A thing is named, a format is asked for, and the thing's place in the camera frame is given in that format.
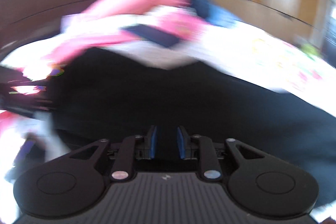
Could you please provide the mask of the black pants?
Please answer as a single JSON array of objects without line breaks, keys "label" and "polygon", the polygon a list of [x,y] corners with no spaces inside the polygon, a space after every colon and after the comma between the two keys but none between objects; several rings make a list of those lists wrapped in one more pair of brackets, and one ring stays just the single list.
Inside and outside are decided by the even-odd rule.
[{"label": "black pants", "polygon": [[317,205],[335,200],[335,118],[293,94],[276,93],[197,61],[163,70],[91,48],[46,89],[54,124],[86,140],[183,126],[219,142],[235,138],[311,173]]}]

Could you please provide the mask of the floral cartoon bed sheet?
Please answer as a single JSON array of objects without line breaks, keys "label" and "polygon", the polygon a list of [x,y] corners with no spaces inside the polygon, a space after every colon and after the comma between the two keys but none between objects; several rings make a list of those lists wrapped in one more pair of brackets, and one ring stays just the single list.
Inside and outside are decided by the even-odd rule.
[{"label": "floral cartoon bed sheet", "polygon": [[[65,64],[53,64],[49,54],[69,38],[58,18],[1,50],[1,67],[50,82],[91,48],[166,71],[200,61],[269,91],[293,94],[335,118],[335,69],[256,27],[240,22],[218,27],[190,10],[164,6],[139,18],[102,22],[113,32],[131,35],[123,28],[138,24],[181,42],[164,48],[135,35],[132,41],[96,45]],[[21,140],[8,132],[1,143],[2,153],[14,159],[6,178],[17,223],[335,223],[335,200],[317,205],[319,184],[311,173],[235,138],[210,138],[223,179],[202,180],[198,162],[180,157],[180,125],[155,125],[155,157],[138,161],[131,180],[112,181],[110,147],[135,134],[121,141],[86,140],[58,128],[55,109],[33,118],[19,115],[19,128],[36,133]]]}]

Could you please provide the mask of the blue folded cloth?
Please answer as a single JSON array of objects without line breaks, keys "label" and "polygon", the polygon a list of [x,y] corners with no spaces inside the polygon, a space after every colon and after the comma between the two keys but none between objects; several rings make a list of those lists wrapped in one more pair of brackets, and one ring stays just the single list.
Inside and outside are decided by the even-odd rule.
[{"label": "blue folded cloth", "polygon": [[214,26],[224,28],[233,28],[237,22],[242,22],[242,20],[232,12],[213,4],[210,5],[207,21]]}]

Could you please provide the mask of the dark navy jacket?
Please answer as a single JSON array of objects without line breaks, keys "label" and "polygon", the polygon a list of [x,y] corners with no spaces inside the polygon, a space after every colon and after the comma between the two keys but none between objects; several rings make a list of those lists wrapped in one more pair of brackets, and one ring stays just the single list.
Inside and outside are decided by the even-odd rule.
[{"label": "dark navy jacket", "polygon": [[190,7],[193,8],[197,16],[204,20],[210,17],[210,1],[209,0],[191,0]]}]

